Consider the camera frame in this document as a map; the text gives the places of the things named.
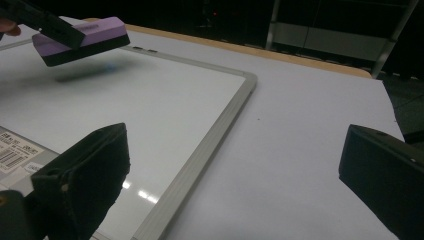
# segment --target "hand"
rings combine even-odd
[[[9,36],[18,36],[21,34],[21,29],[15,22],[0,17],[0,33],[5,33]]]

